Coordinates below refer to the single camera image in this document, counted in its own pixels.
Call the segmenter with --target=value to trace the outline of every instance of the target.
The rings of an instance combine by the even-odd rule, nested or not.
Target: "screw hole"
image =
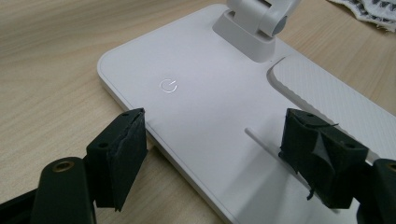
[[[52,167],[52,171],[55,173],[60,173],[60,172],[70,170],[73,166],[74,166],[74,163],[72,161],[61,161],[61,162],[56,163]]]
[[[99,147],[108,147],[108,143],[100,143]]]

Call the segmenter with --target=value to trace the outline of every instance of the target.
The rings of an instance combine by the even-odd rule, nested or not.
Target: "white stand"
[[[213,26],[213,31],[256,63],[264,63],[272,58],[276,39],[263,32],[252,35],[233,20],[233,15],[231,10],[224,12]]]
[[[279,39],[265,63],[253,62],[212,30],[227,9],[204,8],[107,52],[98,63],[104,86],[125,109],[146,109],[163,154],[225,221],[356,223],[356,203],[334,213],[308,202],[267,152],[279,151],[286,109],[298,107],[269,79],[279,82],[290,55],[313,63]]]

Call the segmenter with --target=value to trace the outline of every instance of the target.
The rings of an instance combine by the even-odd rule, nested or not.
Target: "wooden table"
[[[85,147],[120,112],[96,73],[106,51],[217,0],[41,0],[0,3],[0,203],[37,186],[51,161]],[[344,7],[304,0],[279,35],[396,115],[396,34]],[[121,213],[99,223],[220,223],[156,148]]]

